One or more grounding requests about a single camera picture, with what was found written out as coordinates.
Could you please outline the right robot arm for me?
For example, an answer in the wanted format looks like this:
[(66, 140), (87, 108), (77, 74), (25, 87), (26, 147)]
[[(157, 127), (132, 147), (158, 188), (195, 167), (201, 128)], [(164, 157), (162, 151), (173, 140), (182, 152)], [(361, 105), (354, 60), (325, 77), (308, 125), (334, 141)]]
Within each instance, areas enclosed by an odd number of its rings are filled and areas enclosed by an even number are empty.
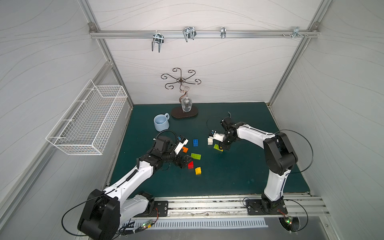
[(222, 134), (212, 131), (210, 136), (219, 141), (219, 149), (229, 150), (231, 144), (246, 140), (264, 150), (266, 164), (269, 168), (267, 185), (261, 195), (261, 200), (248, 202), (249, 215), (263, 212), (266, 215), (282, 214), (284, 210), (284, 187), (288, 176), (298, 162), (298, 156), (288, 138), (282, 131), (268, 133), (256, 129), (244, 122), (234, 123), (231, 117), (221, 120), (224, 129)]

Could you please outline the yellow lego brick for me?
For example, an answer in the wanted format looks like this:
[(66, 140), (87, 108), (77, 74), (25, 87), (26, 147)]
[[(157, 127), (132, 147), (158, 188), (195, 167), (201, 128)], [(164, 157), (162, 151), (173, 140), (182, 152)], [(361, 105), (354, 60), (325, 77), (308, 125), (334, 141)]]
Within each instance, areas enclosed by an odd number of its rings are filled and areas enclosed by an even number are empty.
[(202, 174), (202, 169), (201, 169), (201, 167), (198, 167), (198, 168), (195, 169), (195, 174), (196, 174), (196, 175), (201, 175), (201, 174)]

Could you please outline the green lego brick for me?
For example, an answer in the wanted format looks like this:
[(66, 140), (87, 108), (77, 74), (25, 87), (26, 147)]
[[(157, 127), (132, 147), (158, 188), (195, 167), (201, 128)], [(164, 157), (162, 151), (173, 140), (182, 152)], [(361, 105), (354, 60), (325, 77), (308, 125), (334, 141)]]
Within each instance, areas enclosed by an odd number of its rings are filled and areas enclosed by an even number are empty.
[(214, 149), (215, 149), (215, 150), (218, 150), (218, 151), (220, 151), (220, 152), (223, 152), (223, 151), (224, 151), (218, 144), (215, 144), (215, 145), (214, 145)]
[(191, 157), (192, 157), (193, 159), (200, 160), (201, 157), (202, 157), (202, 155), (200, 155), (200, 154), (195, 154), (195, 153), (191, 153)]

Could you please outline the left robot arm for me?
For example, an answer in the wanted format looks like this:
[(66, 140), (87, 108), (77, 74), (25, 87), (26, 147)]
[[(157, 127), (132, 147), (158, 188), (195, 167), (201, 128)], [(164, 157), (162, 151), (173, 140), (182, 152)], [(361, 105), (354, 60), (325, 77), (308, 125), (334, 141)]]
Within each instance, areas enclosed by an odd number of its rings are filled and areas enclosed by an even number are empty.
[(87, 200), (82, 202), (84, 208), (77, 225), (77, 237), (113, 240), (142, 232), (155, 223), (150, 220), (136, 229), (129, 229), (131, 219), (137, 215), (160, 216), (153, 195), (140, 192), (131, 197), (131, 194), (165, 163), (173, 163), (183, 169), (193, 161), (183, 152), (188, 139), (174, 136), (172, 140), (159, 132), (154, 138), (154, 145), (137, 158), (136, 165), (126, 175), (104, 190), (93, 190), (89, 194)]

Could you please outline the blue lego brick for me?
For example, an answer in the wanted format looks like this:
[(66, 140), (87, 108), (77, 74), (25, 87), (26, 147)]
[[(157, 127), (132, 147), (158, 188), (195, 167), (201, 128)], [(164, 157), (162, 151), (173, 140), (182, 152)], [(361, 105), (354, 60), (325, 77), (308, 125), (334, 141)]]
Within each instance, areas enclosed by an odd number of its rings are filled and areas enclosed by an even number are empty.
[(199, 144), (199, 143), (198, 143), (198, 140), (197, 140), (197, 139), (194, 139), (194, 140), (193, 140), (193, 147), (197, 147), (198, 144)]

